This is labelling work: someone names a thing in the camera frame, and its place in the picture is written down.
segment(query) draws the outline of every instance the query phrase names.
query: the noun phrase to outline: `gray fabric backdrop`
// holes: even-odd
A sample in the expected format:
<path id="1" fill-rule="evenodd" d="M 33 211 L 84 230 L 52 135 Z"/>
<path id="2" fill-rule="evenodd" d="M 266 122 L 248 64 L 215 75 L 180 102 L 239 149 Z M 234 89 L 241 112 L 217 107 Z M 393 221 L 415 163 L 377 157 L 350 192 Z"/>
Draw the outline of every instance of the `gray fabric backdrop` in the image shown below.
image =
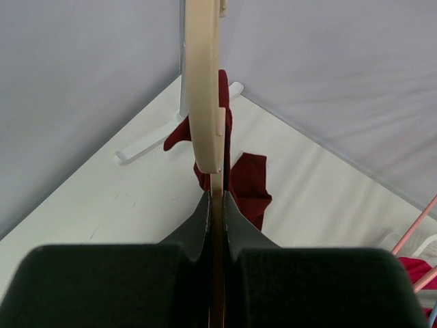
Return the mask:
<path id="1" fill-rule="evenodd" d="M 228 6 L 222 62 L 245 96 L 418 206 L 430 201 L 437 2 Z M 0 60 L 1 234 L 177 75 L 179 2 L 3 1 Z"/>

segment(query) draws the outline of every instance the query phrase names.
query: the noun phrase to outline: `red garment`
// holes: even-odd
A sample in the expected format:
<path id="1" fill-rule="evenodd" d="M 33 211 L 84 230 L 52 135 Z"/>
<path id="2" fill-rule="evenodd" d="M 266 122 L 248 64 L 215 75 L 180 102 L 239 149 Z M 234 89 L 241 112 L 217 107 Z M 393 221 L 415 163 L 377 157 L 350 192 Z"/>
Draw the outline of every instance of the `red garment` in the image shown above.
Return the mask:
<path id="1" fill-rule="evenodd" d="M 223 188 L 234 197 L 240 212 L 259 230 L 262 228 L 264 211 L 272 201 L 266 190 L 266 157 L 243 153 L 231 170 L 231 130 L 232 113 L 229 108 L 229 88 L 224 70 L 218 72 L 218 102 L 226 108 L 225 158 L 223 170 Z M 186 118 L 164 142 L 164 150 L 170 150 L 179 141 L 191 141 L 190 123 Z M 200 187 L 210 190 L 210 175 L 194 171 Z"/>
<path id="2" fill-rule="evenodd" d="M 399 261 L 404 266 L 405 270 L 407 270 L 408 276 L 410 277 L 411 283 L 414 284 L 419 279 L 421 279 L 429 270 L 431 270 L 431 266 L 426 263 L 424 260 L 420 260 L 418 258 L 399 258 Z M 426 285 L 423 289 L 437 289 L 437 278 L 434 278 Z M 429 318 L 432 309 L 423 309 L 425 311 L 425 315 Z M 437 320 L 432 325 L 433 328 L 437 328 Z"/>

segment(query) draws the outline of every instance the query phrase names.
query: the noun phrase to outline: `white tabletop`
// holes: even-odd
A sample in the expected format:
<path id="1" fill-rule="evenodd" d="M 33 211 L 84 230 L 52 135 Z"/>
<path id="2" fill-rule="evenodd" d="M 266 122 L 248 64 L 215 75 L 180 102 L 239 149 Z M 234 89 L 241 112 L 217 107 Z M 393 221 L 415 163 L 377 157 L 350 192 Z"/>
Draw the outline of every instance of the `white tabletop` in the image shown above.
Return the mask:
<path id="1" fill-rule="evenodd" d="M 194 210 L 201 189 L 191 143 L 162 145 L 128 165 L 114 154 L 167 123 L 178 108 L 177 79 L 23 222 L 0 241 L 0 295 L 23 257 L 53 243 L 157 243 Z M 403 233 L 419 211 L 246 98 L 231 102 L 231 153 L 268 158 L 273 196 L 263 232 L 284 247 L 376 245 Z M 427 233 L 437 224 L 427 218 Z"/>

